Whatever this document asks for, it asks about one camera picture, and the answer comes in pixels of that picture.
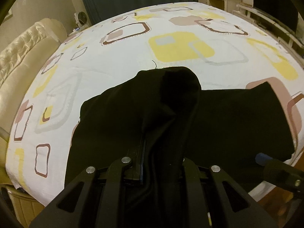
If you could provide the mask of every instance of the brown square outline pattern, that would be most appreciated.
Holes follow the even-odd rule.
[[[189,8],[189,7],[184,7],[184,8],[187,8],[187,9],[167,10],[167,9],[172,9],[172,8],[182,8],[182,7],[167,7],[167,8],[164,8],[163,10],[166,11],[166,12],[193,10],[192,8]]]
[[[145,28],[145,30],[142,31],[142,32],[140,32],[140,33],[136,33],[136,34],[133,34],[133,35],[129,35],[129,36],[123,37],[123,38],[121,38],[121,39],[113,40],[113,41],[110,41],[110,42],[105,41],[105,42],[103,42],[102,44],[103,44],[103,45],[109,45],[109,44],[112,44],[112,43],[114,43],[114,42],[116,42],[116,41],[119,41],[119,40],[122,40],[122,39],[127,39],[127,38],[130,38],[130,37],[133,37],[133,36],[137,36],[137,35],[140,35],[140,34],[144,34],[144,33],[149,32],[149,31],[151,30],[150,27],[149,27],[145,22],[137,22],[137,23],[132,23],[132,24],[128,24],[128,25],[119,27],[119,28],[117,28],[117,29],[115,29],[115,30],[109,32],[107,35],[110,35],[111,33],[115,32],[115,31],[117,31],[117,30],[119,30],[119,29],[121,29],[121,28],[130,26],[130,25],[135,25],[135,24],[142,24],[143,27]]]
[[[133,16],[137,16],[137,13],[136,13],[136,12],[128,13],[128,14],[124,14],[124,15],[122,15],[122,16],[119,16],[119,17],[113,19],[111,22],[112,22],[112,23],[115,23],[115,22],[123,21],[123,20],[127,19],[127,17],[128,17],[129,15],[131,15],[131,14],[133,14]]]
[[[31,113],[32,113],[32,111],[33,111],[33,105],[31,105],[30,107],[28,107],[28,108],[26,108],[25,110],[23,110],[23,112],[25,112],[25,111],[27,111],[27,110],[29,110],[29,109],[31,109],[31,111],[30,111],[30,113],[29,113],[29,115],[28,115],[28,118],[27,118],[27,121],[26,121],[26,123],[25,123],[25,127],[24,127],[24,130],[23,130],[23,134],[22,134],[21,137],[16,138],[16,131],[17,131],[18,124],[19,124],[19,123],[17,123],[16,128],[15,128],[15,133],[14,133],[14,141],[21,141],[22,138],[23,138],[23,136],[24,136],[24,133],[25,133],[25,130],[26,130],[26,127],[27,127],[27,123],[28,123],[28,121],[29,121],[29,117],[31,116]]]
[[[211,27],[208,27],[208,26],[206,26],[206,25],[200,23],[200,21],[212,21],[212,20],[213,20],[213,19],[196,20],[195,22],[196,22],[198,25],[200,25],[200,26],[202,26],[202,27],[204,27],[204,28],[206,28],[206,29],[208,29],[208,30],[210,30],[210,31],[212,31],[212,32],[218,32],[218,33],[223,33],[223,34],[237,34],[237,35],[244,35],[244,36],[247,36],[247,35],[248,35],[248,32],[245,32],[242,28],[240,28],[240,27],[237,26],[237,25],[231,24],[231,25],[235,26],[236,29],[241,30],[243,33],[241,33],[241,32],[222,32],[222,31],[215,30],[215,29],[213,29],[213,28],[211,28]]]
[[[42,68],[43,70],[42,70],[41,74],[46,73],[46,72],[49,71],[52,67],[54,67],[55,64],[56,64],[57,62],[59,62],[59,60],[61,59],[62,55],[63,55],[63,53],[60,53],[59,55],[57,55],[57,56],[55,56],[55,57],[52,57],[51,59],[47,60],[47,62],[45,63],[45,66]],[[53,66],[51,66],[47,71],[45,71],[45,69],[47,68],[47,66],[48,66],[54,59],[56,59],[57,57],[59,57],[59,59],[57,59],[57,61],[53,64]]]
[[[38,156],[37,149],[38,149],[39,147],[48,147],[48,149],[49,149],[49,151],[48,151],[48,153],[47,153],[47,173],[46,173],[46,174],[42,174],[41,172],[38,172],[38,171],[36,170],[36,166],[37,166],[37,156]],[[42,177],[45,177],[45,178],[48,177],[48,163],[49,163],[50,152],[51,152],[51,146],[50,146],[50,144],[40,144],[40,145],[36,146],[35,172],[36,172],[37,175],[42,176]]]

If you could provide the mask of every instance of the dresser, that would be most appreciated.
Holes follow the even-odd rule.
[[[240,4],[241,1],[242,0],[199,0],[199,3],[204,3],[232,13],[233,10],[237,10],[237,5]]]

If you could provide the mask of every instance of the metal screw head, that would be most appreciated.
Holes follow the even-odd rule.
[[[211,170],[213,172],[219,172],[221,170],[221,168],[219,166],[217,166],[217,165],[213,165],[213,166],[211,166]]]
[[[89,167],[86,169],[86,172],[87,172],[87,173],[94,173],[94,172],[95,172],[95,167],[89,166]]]
[[[295,184],[294,184],[294,185],[295,185],[296,187],[299,187],[299,186],[300,186],[300,183],[301,183],[301,180],[297,180],[297,181],[295,181]]]
[[[131,161],[131,159],[129,158],[129,157],[123,157],[122,159],[121,159],[121,162],[123,162],[123,163],[129,163]]]

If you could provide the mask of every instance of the small fan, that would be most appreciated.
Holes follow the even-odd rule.
[[[84,26],[88,21],[88,18],[86,16],[85,12],[75,13],[74,16],[75,16],[76,24],[78,25],[79,28]]]

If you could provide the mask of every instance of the yellow rounded square pattern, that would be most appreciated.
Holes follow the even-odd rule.
[[[149,39],[156,58],[162,62],[176,62],[214,55],[214,50],[191,32],[173,32]]]
[[[248,38],[247,42],[252,45],[254,48],[256,48],[258,51],[260,51],[260,53],[269,60],[269,62],[271,63],[272,66],[274,66],[274,68],[287,80],[293,81],[296,80],[298,78],[298,73],[297,71],[294,69],[294,67],[288,62],[288,60],[282,56],[278,49],[267,44],[264,41],[260,41],[257,39],[251,39]],[[261,51],[260,48],[257,47],[257,45],[262,45],[267,47],[268,49],[270,49],[273,53],[273,55],[276,55],[279,59],[278,62],[274,62],[270,55],[265,54],[263,51]]]
[[[134,19],[136,19],[137,21],[142,21],[142,20],[147,20],[154,17],[153,14],[144,14],[144,15],[136,15],[133,16]]]

